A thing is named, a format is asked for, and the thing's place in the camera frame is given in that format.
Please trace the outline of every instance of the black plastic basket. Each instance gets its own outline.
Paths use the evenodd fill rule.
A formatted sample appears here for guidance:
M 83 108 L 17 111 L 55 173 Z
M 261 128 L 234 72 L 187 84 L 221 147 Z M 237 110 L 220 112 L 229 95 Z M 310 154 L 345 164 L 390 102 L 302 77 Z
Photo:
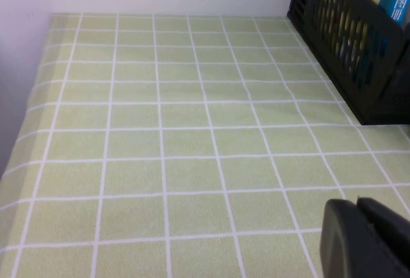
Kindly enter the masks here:
M 410 26 L 371 0 L 291 0 L 288 17 L 362 124 L 410 124 Z

